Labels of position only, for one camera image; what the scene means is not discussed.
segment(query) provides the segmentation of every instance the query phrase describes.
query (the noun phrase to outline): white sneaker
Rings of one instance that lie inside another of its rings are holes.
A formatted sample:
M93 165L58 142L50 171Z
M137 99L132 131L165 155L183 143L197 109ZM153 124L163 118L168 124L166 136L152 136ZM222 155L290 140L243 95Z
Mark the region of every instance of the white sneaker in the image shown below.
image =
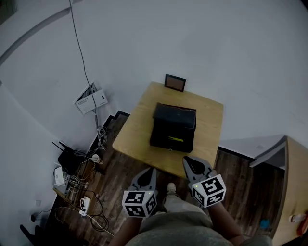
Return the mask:
M174 183L169 183L167 185L167 195L174 195L177 193L177 187Z

